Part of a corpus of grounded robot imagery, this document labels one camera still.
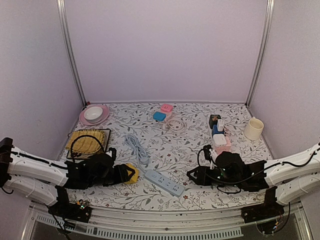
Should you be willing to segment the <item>yellow cube socket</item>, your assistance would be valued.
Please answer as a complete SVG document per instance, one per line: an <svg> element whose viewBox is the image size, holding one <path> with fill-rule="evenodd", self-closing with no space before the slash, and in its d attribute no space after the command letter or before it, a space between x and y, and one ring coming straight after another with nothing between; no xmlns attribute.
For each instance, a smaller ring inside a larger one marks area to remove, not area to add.
<svg viewBox="0 0 320 240"><path fill-rule="evenodd" d="M129 177L129 180L126 181L125 184L129 185L137 183L139 177L139 170L131 163L126 163L125 165L127 166L127 173Z"/></svg>

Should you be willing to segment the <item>white charger with cable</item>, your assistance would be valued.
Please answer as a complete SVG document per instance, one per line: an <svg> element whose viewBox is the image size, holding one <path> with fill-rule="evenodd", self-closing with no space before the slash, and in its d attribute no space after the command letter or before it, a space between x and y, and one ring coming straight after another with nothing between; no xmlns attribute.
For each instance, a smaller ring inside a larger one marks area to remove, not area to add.
<svg viewBox="0 0 320 240"><path fill-rule="evenodd" d="M223 119L218 119L217 120L217 131L219 133L223 133L225 136L230 136L231 133Z"/></svg>

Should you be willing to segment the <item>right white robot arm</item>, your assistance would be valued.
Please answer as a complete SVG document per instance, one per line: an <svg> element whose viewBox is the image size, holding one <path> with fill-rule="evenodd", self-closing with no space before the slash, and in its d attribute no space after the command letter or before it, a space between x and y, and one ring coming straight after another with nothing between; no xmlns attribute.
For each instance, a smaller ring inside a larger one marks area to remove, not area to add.
<svg viewBox="0 0 320 240"><path fill-rule="evenodd" d="M199 164L186 175L199 186L236 187L243 192L265 191L258 213L269 218L292 200L320 185L320 145L279 159L245 163L238 153L201 150L210 165Z"/></svg>

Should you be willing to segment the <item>white power strip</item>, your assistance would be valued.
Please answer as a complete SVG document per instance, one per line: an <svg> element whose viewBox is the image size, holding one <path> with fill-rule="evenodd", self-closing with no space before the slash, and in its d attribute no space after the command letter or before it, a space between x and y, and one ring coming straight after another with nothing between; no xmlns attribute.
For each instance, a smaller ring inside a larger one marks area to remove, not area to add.
<svg viewBox="0 0 320 240"><path fill-rule="evenodd" d="M213 125L211 135L212 143L217 154L231 150L232 145L229 132L223 119L218 119L217 123Z"/></svg>

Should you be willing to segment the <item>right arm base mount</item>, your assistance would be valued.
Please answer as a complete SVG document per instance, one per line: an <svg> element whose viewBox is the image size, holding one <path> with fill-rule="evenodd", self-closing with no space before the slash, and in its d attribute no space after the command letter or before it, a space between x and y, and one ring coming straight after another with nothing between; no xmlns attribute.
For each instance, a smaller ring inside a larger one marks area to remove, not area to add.
<svg viewBox="0 0 320 240"><path fill-rule="evenodd" d="M241 209L241 217L245 223L261 221L283 215L284 206L277 203L276 190L273 186L265 191L264 202L252 206L246 206Z"/></svg>

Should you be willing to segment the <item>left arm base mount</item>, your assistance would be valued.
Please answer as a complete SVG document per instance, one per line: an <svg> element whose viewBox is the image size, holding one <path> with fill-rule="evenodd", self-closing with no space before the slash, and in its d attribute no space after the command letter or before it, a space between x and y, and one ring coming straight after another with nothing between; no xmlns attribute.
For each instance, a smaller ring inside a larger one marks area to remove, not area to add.
<svg viewBox="0 0 320 240"><path fill-rule="evenodd" d="M92 208L86 200L78 200L77 202L70 202L68 193L62 186L55 186L57 190L57 202L48 206L48 213L61 217L63 220L73 220L82 223L88 223L92 214Z"/></svg>

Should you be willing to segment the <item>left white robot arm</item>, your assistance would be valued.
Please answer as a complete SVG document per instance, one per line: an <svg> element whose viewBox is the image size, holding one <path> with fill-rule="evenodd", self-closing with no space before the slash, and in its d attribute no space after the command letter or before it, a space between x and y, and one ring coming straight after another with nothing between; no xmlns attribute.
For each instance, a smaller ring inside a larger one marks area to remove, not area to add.
<svg viewBox="0 0 320 240"><path fill-rule="evenodd" d="M86 190L129 182L138 171L128 164L115 164L117 151L109 148L76 162L55 161L27 153L5 137L0 141L0 186L27 198L53 206L63 216L74 213L74 205L65 199L66 190Z"/></svg>

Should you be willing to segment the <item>light blue power strip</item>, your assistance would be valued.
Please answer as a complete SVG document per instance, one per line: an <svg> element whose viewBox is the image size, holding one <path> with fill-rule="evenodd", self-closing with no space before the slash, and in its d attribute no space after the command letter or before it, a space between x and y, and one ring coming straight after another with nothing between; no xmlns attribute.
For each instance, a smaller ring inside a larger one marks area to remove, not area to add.
<svg viewBox="0 0 320 240"><path fill-rule="evenodd" d="M154 185L160 187L162 190L165 190L169 194L175 197L180 197L185 191L185 187L180 185L164 175L158 173L155 170L149 169L144 173L144 177Z"/></svg>

